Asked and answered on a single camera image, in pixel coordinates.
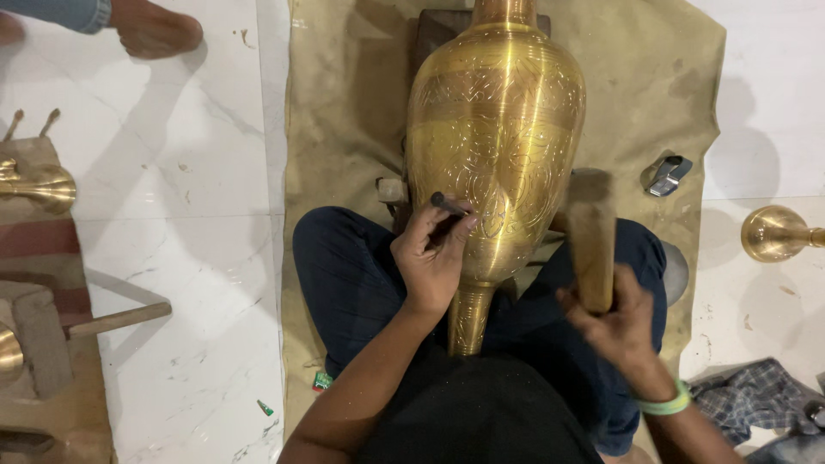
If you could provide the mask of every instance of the marble tile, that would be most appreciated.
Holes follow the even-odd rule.
[[[819,391],[825,372],[825,250],[805,249],[783,263],[759,263],[739,238],[751,211],[788,206],[814,227],[825,224],[825,197],[717,200],[702,203],[699,270],[692,340],[681,355],[681,376],[704,378],[764,357]]]
[[[272,214],[282,215],[286,170],[284,112],[286,79],[290,70],[289,5],[285,0],[257,0],[257,20],[261,32],[261,85],[269,205]]]
[[[49,135],[78,182],[79,220],[266,214],[255,0],[159,2],[201,21],[205,43],[159,61],[131,59],[114,30],[84,36],[26,20],[0,50],[0,129]]]
[[[95,316],[172,303],[171,317],[99,335],[120,462],[275,461],[281,223],[268,215],[78,222]],[[257,400],[275,413],[267,417]]]
[[[690,1],[728,30],[704,198],[825,195],[825,3]]]

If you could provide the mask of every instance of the person's right hand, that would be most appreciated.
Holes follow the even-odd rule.
[[[651,342],[653,295],[636,281],[633,269],[616,264],[613,277],[616,310],[590,315],[569,290],[559,289],[556,298],[570,324],[604,359],[626,372],[657,357]]]
[[[469,203],[461,207],[472,211]],[[479,222],[476,215],[469,214],[452,225],[443,243],[434,243],[432,234],[448,218],[450,213],[427,202],[412,214],[407,229],[389,246],[407,287],[404,304],[433,326],[447,311],[459,286],[464,245]]]

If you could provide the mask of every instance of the checkered cloth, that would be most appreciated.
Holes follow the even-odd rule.
[[[696,405],[734,446],[751,437],[751,426],[793,428],[820,433],[802,411],[805,396],[793,377],[773,358],[743,367],[729,379],[714,377],[694,384]]]

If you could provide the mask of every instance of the wooden mallet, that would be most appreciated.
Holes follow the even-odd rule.
[[[605,314],[613,304],[613,176],[597,169],[571,175],[565,213],[579,300],[591,314]]]

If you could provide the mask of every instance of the bracelet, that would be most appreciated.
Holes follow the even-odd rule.
[[[685,382],[677,380],[676,390],[679,392],[676,399],[666,403],[651,403],[650,401],[636,400],[639,409],[650,415],[670,415],[682,412],[693,400],[691,392],[687,389]]]

